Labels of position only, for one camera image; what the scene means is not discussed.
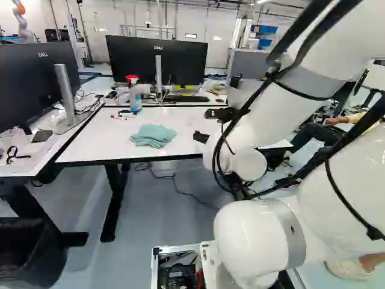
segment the keyboard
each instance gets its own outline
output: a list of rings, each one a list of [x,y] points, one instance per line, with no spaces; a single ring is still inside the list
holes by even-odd
[[[209,102],[210,99],[206,96],[182,96],[182,95],[167,95],[164,102]]]

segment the person's hand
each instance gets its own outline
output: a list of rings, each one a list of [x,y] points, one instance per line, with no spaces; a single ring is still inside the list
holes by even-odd
[[[340,123],[339,119],[326,119],[325,124],[326,125],[336,125]]]

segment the spray bottle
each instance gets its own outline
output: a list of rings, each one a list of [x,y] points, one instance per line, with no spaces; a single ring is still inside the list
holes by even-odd
[[[139,80],[139,76],[126,75],[128,82],[128,91],[130,93],[130,110],[132,113],[138,113],[142,109],[141,93],[135,93],[135,90],[130,91],[130,87],[133,87]]]

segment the person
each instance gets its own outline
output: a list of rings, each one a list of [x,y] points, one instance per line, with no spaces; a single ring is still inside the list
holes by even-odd
[[[323,141],[325,146],[320,148],[307,164],[296,173],[296,178],[304,179],[313,170],[314,161],[321,155],[326,154],[331,147],[342,138],[344,132],[333,129],[331,126],[335,126],[338,123],[357,123],[364,115],[365,113],[357,113],[347,117],[330,118],[325,121],[326,125],[313,122],[305,124],[291,140],[293,147],[288,149],[284,158],[290,158],[292,154],[296,153],[296,151],[306,145],[312,138]],[[377,125],[379,125],[379,122],[373,124],[367,131],[375,128]]]

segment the person's arm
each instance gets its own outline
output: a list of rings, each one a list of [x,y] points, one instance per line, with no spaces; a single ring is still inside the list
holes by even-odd
[[[357,113],[353,114],[352,116],[348,116],[349,122],[357,123],[364,115],[365,113]]]
[[[325,124],[326,125],[337,125],[338,123],[348,123],[349,118],[347,117],[335,117],[332,119],[326,119]]]
[[[327,119],[325,121],[326,125],[337,125],[338,123],[357,123],[365,113],[357,113],[348,117],[336,117],[333,119]]]

